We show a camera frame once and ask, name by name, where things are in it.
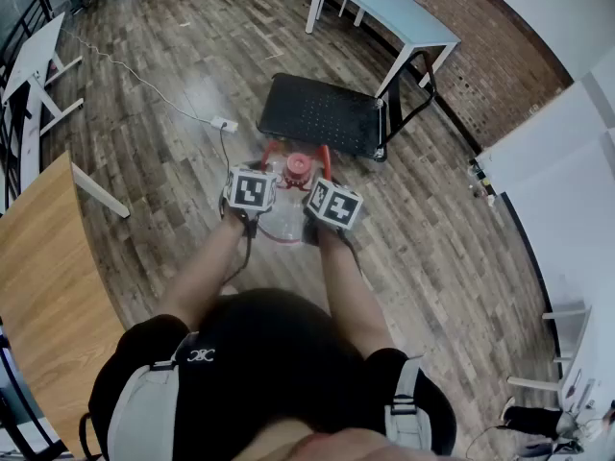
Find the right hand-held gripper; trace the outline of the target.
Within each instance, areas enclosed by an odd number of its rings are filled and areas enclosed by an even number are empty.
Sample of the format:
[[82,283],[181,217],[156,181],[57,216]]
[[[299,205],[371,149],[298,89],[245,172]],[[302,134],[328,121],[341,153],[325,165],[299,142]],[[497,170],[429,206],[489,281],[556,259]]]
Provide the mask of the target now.
[[347,243],[346,232],[354,225],[362,204],[363,198],[348,187],[323,177],[314,179],[304,202],[303,241],[317,246],[320,224]]

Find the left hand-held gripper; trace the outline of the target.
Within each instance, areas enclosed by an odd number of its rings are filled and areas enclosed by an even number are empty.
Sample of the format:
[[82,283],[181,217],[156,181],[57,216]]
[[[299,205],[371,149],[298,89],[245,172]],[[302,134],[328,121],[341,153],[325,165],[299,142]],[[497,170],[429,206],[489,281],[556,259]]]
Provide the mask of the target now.
[[276,200],[277,175],[237,165],[229,169],[222,188],[222,205],[237,214],[244,225],[244,235],[254,236],[258,219],[273,208]]

